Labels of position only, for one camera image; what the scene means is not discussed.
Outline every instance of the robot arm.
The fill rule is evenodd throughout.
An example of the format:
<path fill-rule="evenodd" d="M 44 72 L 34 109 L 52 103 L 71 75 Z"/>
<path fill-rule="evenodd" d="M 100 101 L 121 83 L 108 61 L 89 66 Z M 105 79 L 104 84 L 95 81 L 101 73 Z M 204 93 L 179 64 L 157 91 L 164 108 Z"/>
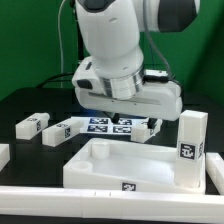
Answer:
<path fill-rule="evenodd" d="M 182 31 L 196 17 L 200 0 L 147 0 L 152 31 Z M 182 109 L 180 86 L 144 82 L 147 75 L 139 47 L 143 0 L 76 0 L 82 37 L 90 53 L 73 84 L 80 104 L 107 112 L 176 120 Z"/>

